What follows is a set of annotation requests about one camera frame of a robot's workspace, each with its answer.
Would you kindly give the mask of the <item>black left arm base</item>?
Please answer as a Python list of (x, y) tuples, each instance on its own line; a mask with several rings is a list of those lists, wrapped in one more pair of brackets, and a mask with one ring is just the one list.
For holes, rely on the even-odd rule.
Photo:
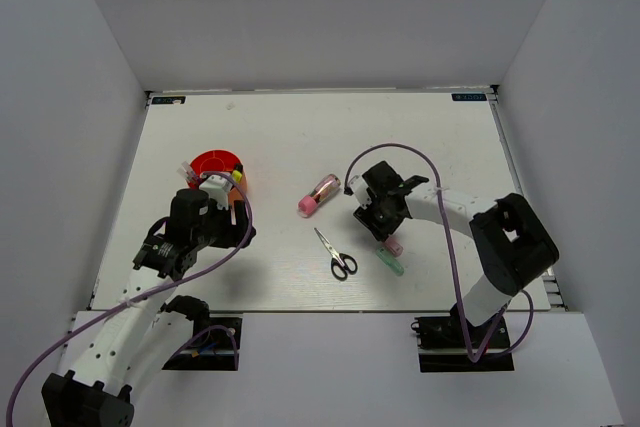
[(194, 339), (163, 366), (165, 371), (234, 372), (240, 360), (242, 317), (209, 317), (193, 328)]

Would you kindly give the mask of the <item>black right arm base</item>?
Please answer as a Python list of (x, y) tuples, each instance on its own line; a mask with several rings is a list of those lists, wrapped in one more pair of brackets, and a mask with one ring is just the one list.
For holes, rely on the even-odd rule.
[(473, 363), (467, 351), (459, 322), (451, 316), (416, 317), (411, 330), (417, 339), (421, 373), (513, 372), (506, 321), (501, 319), (481, 359)]

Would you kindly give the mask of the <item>yellow cap black highlighter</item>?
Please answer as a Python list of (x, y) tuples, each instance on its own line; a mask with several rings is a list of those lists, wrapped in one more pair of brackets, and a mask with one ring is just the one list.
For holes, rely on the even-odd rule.
[(241, 163), (235, 164), (234, 169), (231, 172), (231, 176), (236, 183), (240, 184), (242, 182), (244, 177), (244, 167)]

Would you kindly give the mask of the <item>black handled scissors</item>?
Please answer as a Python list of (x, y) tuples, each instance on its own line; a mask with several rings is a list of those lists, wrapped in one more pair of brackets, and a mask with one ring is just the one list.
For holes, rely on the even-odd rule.
[(358, 272), (357, 261), (352, 256), (339, 252), (318, 228), (314, 232), (331, 256), (330, 270), (336, 280), (344, 282)]

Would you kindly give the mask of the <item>green correction tape case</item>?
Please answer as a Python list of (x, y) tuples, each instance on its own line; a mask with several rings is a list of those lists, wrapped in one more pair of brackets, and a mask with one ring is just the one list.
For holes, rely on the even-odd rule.
[(386, 247), (379, 247), (376, 250), (376, 256), (383, 262), (396, 276), (404, 275), (405, 269), (401, 262)]

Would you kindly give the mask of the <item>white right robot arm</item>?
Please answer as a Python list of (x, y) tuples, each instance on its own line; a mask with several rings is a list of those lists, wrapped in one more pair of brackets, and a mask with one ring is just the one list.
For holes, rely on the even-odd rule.
[(451, 321), (453, 337), (466, 346), (484, 338), (487, 322), (560, 257), (517, 193), (493, 200), (445, 190), (423, 176), (402, 179), (385, 161), (353, 177), (346, 190), (359, 204), (354, 217), (380, 242), (406, 219), (447, 226), (473, 240), (483, 274), (462, 297), (464, 312)]

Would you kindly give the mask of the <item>pink correction tape case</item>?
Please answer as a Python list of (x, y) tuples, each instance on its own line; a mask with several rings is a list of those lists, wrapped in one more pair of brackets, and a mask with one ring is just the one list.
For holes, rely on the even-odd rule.
[(388, 237), (383, 245), (394, 257), (401, 256), (404, 250), (403, 246), (392, 236)]

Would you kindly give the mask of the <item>blue gel pen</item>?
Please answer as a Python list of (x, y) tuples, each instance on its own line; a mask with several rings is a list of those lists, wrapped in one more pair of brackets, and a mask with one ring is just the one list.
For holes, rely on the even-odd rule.
[(188, 162), (183, 162), (181, 164), (183, 171), (184, 171), (184, 177), (187, 181), (188, 184), (193, 184), (198, 186), (200, 183), (200, 176), (199, 174), (192, 168), (191, 164)]

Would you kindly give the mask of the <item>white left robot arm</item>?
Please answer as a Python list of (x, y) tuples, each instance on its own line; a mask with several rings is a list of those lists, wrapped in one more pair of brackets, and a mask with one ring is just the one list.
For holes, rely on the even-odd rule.
[(168, 216), (149, 228), (119, 303), (76, 329), (81, 334), (97, 326), (93, 341), (65, 373), (44, 382), (50, 424), (130, 425), (144, 385), (171, 357), (205, 343), (215, 328), (206, 302), (176, 292), (194, 280), (189, 271), (198, 254), (217, 248), (234, 256), (255, 234), (246, 197), (230, 202), (224, 187), (177, 191)]

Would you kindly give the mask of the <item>green gel pen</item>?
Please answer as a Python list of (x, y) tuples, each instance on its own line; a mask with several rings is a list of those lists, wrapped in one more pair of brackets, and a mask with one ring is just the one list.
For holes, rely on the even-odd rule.
[(185, 179), (189, 186), (197, 187), (199, 185), (199, 175), (193, 170), (189, 163), (183, 162), (178, 169), (178, 173)]

